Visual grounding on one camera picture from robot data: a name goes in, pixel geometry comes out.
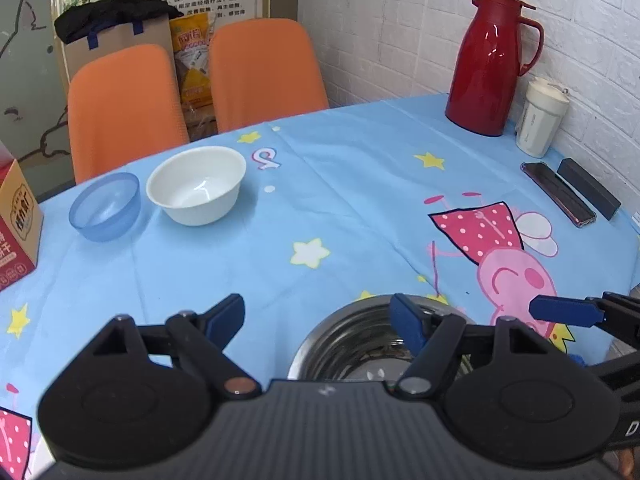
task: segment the red pitcher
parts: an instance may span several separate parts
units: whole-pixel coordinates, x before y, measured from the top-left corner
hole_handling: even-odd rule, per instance
[[[446,116],[476,134],[497,137],[507,120],[518,76],[540,57],[545,31],[538,22],[520,15],[521,0],[471,0],[478,8],[462,40],[451,83]],[[520,24],[540,33],[536,55],[520,64]]]

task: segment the cartoon tablecloth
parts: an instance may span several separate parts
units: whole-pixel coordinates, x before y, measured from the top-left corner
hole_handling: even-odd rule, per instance
[[[196,143],[233,147],[248,163],[238,203],[209,226],[175,224],[144,197],[127,235],[95,244],[67,220],[85,185],[44,203],[38,268],[0,292],[0,466],[15,480],[31,474],[38,398],[107,320],[163,322],[231,292],[244,296],[246,322],[226,353],[264,386],[286,376],[328,314],[394,292],[481,323],[516,315],[558,348],[601,360],[606,334],[535,322],[526,305],[539,293],[628,292],[638,252],[628,219],[576,229],[520,172],[532,159],[513,136],[461,130],[444,103],[340,108]],[[144,186],[180,150],[124,170]]]

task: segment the thermos handle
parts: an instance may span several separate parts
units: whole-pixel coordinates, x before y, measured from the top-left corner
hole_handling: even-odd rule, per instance
[[[538,40],[538,49],[536,50],[536,53],[533,56],[533,59],[531,60],[530,63],[524,64],[522,67],[520,67],[520,73],[518,75],[525,75],[531,69],[531,67],[533,67],[536,64],[536,62],[538,61],[538,58],[540,57],[540,53],[542,53],[542,46],[545,43],[545,29],[542,28],[542,25],[540,25],[540,23],[534,22],[529,18],[524,18],[521,16],[518,18],[518,21],[520,23],[523,23],[524,25],[529,25],[529,27],[536,28],[540,34],[540,38]]]

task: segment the chair backrest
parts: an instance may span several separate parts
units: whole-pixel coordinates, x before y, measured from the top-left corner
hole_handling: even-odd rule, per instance
[[[329,107],[311,40],[293,20],[221,27],[209,44],[209,75],[220,132]]]
[[[83,66],[68,96],[76,182],[189,142],[173,60],[154,44]]]

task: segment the black cloth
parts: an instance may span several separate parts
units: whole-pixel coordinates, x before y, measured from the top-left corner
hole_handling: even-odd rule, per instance
[[[121,23],[135,23],[167,15],[169,19],[184,14],[165,0],[100,0],[77,7],[69,7],[54,22],[56,34],[69,44],[91,32]]]

